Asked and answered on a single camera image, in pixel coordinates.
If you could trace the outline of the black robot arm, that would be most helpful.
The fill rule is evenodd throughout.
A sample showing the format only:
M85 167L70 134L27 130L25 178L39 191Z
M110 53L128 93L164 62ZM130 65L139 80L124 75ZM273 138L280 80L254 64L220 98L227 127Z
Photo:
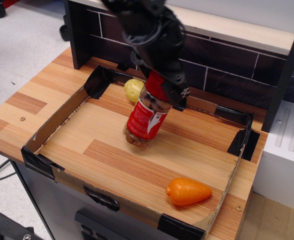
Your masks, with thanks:
M122 37L132 47L131 61L147 78L154 71L169 103L179 111L186 107L189 82L180 54L186 30L163 0L104 0L104 6L120 22Z

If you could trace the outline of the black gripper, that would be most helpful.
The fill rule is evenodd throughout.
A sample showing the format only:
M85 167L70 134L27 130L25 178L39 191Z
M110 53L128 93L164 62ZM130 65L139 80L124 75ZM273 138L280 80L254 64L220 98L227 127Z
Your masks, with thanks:
M170 14L158 20L144 35L129 35L134 53L131 59L140 69L154 71L165 79L161 84L168 102L175 110L183 112L190 95L189 83L182 62L181 50L186 39L185 27Z

